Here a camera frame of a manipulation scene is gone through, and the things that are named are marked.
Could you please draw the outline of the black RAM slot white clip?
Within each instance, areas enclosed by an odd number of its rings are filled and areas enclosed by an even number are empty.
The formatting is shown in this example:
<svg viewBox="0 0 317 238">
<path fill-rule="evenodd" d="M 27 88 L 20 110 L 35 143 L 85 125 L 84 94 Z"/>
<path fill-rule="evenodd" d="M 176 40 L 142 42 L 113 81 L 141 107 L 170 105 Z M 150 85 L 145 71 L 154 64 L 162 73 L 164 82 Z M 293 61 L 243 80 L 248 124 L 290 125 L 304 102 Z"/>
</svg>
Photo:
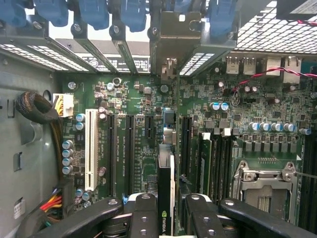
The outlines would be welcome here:
<svg viewBox="0 0 317 238">
<path fill-rule="evenodd" d="M 230 165 L 231 165 L 231 129 L 225 128 L 222 132 L 223 139 L 223 184 L 222 198 L 226 198 L 229 193 L 230 184 Z"/>
</svg>

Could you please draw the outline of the long black expansion slot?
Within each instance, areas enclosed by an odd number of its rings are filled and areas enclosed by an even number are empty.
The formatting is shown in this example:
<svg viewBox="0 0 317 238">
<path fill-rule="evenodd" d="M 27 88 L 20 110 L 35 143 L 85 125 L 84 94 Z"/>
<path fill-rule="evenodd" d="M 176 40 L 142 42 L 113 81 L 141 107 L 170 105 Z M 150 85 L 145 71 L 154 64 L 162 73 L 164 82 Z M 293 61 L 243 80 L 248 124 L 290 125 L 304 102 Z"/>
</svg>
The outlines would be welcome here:
<svg viewBox="0 0 317 238">
<path fill-rule="evenodd" d="M 116 118 L 114 114 L 107 115 L 107 157 L 109 174 L 109 193 L 116 197 Z"/>
<path fill-rule="evenodd" d="M 181 128 L 181 173 L 188 175 L 191 155 L 192 118 L 182 117 Z"/>
<path fill-rule="evenodd" d="M 135 118 L 133 115 L 126 116 L 125 135 L 125 189 L 128 196 L 133 193 L 134 186 L 134 144 L 135 144 Z"/>
</svg>

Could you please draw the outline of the metal CPU socket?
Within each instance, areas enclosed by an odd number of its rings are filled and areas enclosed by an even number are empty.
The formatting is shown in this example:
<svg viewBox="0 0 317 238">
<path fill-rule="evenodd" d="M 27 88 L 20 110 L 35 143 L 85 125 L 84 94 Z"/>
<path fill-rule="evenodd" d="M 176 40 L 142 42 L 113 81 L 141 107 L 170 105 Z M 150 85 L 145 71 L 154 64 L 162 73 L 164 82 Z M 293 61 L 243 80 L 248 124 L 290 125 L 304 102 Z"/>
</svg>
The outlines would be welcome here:
<svg viewBox="0 0 317 238">
<path fill-rule="evenodd" d="M 295 225 L 299 207 L 295 172 L 293 162 L 282 169 L 263 169 L 250 168 L 242 160 L 233 175 L 230 197 Z"/>
</svg>

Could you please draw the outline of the white expansion slot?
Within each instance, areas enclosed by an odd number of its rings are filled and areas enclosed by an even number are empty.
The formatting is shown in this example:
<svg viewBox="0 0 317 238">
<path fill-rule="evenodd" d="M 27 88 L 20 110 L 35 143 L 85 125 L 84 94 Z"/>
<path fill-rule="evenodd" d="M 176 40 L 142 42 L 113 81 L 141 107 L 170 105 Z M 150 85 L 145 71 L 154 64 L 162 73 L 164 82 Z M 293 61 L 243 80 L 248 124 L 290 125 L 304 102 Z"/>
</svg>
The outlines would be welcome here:
<svg viewBox="0 0 317 238">
<path fill-rule="evenodd" d="M 85 110 L 85 189 L 94 191 L 98 181 L 98 110 Z"/>
</svg>

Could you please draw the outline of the short black expansion slot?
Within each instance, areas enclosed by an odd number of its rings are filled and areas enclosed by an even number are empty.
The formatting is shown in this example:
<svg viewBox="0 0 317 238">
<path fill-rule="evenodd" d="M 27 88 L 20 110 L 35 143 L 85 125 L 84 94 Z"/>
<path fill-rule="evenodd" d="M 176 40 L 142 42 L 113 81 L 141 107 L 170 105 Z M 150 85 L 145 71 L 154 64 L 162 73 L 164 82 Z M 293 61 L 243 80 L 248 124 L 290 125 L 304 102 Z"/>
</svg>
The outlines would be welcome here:
<svg viewBox="0 0 317 238">
<path fill-rule="evenodd" d="M 154 139 L 155 127 L 154 127 L 154 116 L 145 116 L 145 137 L 147 139 Z"/>
</svg>

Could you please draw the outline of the green motherboard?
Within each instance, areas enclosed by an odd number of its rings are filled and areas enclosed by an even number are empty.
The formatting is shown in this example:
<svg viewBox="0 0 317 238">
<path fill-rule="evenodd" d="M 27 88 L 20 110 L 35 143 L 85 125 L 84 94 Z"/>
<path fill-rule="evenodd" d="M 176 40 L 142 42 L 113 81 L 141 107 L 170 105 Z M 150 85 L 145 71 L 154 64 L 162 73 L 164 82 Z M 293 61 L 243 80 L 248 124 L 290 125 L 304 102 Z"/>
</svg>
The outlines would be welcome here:
<svg viewBox="0 0 317 238">
<path fill-rule="evenodd" d="M 218 205 L 222 198 L 223 139 L 231 129 L 229 193 L 233 175 L 242 160 L 250 168 L 282 169 L 293 162 L 296 172 L 317 176 L 317 61 L 301 63 L 299 84 L 284 84 L 280 76 L 266 75 L 266 59 L 256 59 L 256 73 L 226 73 L 226 60 L 198 76 L 180 72 L 180 159 L 177 177 L 174 236 L 185 235 L 182 198 L 199 193 Z M 116 197 L 125 204 L 133 194 L 151 193 L 158 205 L 158 155 L 162 143 L 162 108 L 170 102 L 160 78 L 123 75 L 62 75 L 63 94 L 74 96 L 73 116 L 63 120 L 62 173 L 73 194 L 70 207 L 78 212 L 109 193 L 107 115 L 116 118 Z M 85 110 L 98 110 L 98 181 L 85 189 Z M 126 116 L 135 118 L 134 186 L 125 196 Z M 154 139 L 145 137 L 145 116 L 154 116 Z M 188 175 L 181 173 L 182 117 L 192 118 Z M 298 179 L 297 224 L 317 234 L 317 179 Z"/>
</svg>

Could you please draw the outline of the white barcode sticker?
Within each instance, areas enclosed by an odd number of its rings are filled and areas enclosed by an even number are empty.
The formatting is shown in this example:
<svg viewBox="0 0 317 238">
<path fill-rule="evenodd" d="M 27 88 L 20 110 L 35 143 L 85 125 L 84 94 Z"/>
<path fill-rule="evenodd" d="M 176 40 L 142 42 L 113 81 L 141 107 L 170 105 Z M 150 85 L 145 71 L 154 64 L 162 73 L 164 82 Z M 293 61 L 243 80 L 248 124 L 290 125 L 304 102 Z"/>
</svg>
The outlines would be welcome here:
<svg viewBox="0 0 317 238">
<path fill-rule="evenodd" d="M 25 199 L 21 197 L 14 204 L 14 219 L 18 219 L 25 213 Z"/>
</svg>

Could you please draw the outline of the open black PC case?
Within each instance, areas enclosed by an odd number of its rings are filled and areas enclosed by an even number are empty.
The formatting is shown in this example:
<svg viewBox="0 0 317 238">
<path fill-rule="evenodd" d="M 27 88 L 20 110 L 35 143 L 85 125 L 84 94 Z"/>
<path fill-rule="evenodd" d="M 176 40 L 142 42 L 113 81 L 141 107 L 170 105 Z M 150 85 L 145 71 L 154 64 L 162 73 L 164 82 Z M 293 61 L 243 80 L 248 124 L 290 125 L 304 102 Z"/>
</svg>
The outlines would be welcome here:
<svg viewBox="0 0 317 238">
<path fill-rule="evenodd" d="M 34 0 L 23 0 L 27 24 L 0 20 L 0 238 L 28 238 L 77 213 L 62 173 L 63 120 L 53 94 L 62 75 L 158 77 L 151 73 L 151 13 L 199 12 L 201 39 L 180 72 L 198 76 L 228 56 L 317 61 L 317 0 L 236 0 L 231 40 L 211 40 L 210 0 L 146 0 L 146 27 L 130 32 L 121 21 L 121 0 L 106 0 L 109 27 L 83 21 L 78 0 L 66 0 L 68 24 L 55 27 Z M 23 197 L 25 213 L 14 219 Z"/>
</svg>

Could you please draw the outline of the white power connector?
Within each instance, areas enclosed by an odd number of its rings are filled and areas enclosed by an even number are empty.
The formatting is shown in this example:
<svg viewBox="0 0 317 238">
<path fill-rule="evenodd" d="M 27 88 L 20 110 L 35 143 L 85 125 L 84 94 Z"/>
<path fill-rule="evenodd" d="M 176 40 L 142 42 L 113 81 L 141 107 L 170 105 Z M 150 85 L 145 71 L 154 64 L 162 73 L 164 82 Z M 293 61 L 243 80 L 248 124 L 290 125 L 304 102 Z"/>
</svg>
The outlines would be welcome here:
<svg viewBox="0 0 317 238">
<path fill-rule="evenodd" d="M 74 96 L 71 94 L 53 94 L 54 109 L 60 118 L 73 116 Z"/>
</svg>

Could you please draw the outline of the silver USB port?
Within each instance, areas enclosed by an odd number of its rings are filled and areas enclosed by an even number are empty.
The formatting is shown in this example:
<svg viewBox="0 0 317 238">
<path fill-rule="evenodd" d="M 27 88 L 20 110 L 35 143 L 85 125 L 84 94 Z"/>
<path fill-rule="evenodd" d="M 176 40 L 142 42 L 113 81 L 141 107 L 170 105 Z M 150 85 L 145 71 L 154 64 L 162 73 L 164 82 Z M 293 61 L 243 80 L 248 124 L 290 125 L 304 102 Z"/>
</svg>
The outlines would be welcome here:
<svg viewBox="0 0 317 238">
<path fill-rule="evenodd" d="M 226 58 L 226 73 L 238 75 L 239 74 L 240 60 L 238 57 L 228 56 Z"/>
<path fill-rule="evenodd" d="M 256 73 L 256 58 L 245 57 L 243 58 L 243 74 L 254 75 Z"/>
</svg>

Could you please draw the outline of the silver rear port block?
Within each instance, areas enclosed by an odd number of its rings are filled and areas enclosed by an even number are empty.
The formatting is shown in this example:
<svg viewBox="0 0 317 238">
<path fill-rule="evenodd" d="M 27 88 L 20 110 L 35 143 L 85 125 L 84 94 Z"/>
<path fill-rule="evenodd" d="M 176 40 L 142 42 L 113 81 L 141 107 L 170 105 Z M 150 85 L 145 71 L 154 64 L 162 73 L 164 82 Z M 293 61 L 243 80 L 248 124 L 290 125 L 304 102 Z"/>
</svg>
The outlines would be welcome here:
<svg viewBox="0 0 317 238">
<path fill-rule="evenodd" d="M 268 57 L 266 59 L 266 75 L 268 76 L 280 76 L 279 70 L 273 70 L 274 68 L 277 69 L 281 67 L 281 58 L 277 57 Z"/>
<path fill-rule="evenodd" d="M 299 84 L 302 60 L 296 56 L 288 56 L 285 58 L 283 67 L 287 70 L 282 73 L 284 84 Z"/>
</svg>

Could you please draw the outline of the blue slot clip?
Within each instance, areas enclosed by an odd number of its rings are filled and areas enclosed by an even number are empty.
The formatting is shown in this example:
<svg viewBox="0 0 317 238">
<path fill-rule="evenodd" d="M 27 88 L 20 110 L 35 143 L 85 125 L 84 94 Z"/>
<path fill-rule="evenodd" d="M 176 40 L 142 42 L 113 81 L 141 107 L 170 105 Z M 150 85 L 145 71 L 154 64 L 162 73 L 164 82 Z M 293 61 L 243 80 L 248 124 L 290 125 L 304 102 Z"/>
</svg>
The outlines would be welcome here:
<svg viewBox="0 0 317 238">
<path fill-rule="evenodd" d="M 23 0 L 0 0 L 0 20 L 14 27 L 27 24 Z"/>
<path fill-rule="evenodd" d="M 109 27 L 109 12 L 106 0 L 78 0 L 81 17 L 95 30 Z"/>
<path fill-rule="evenodd" d="M 210 0 L 207 15 L 211 40 L 231 40 L 236 0 Z"/>
<path fill-rule="evenodd" d="M 55 27 L 68 24 L 68 6 L 66 0 L 34 0 L 37 13 L 50 21 Z"/>
<path fill-rule="evenodd" d="M 130 32 L 144 31 L 146 19 L 146 0 L 121 0 L 121 21 Z"/>
</svg>

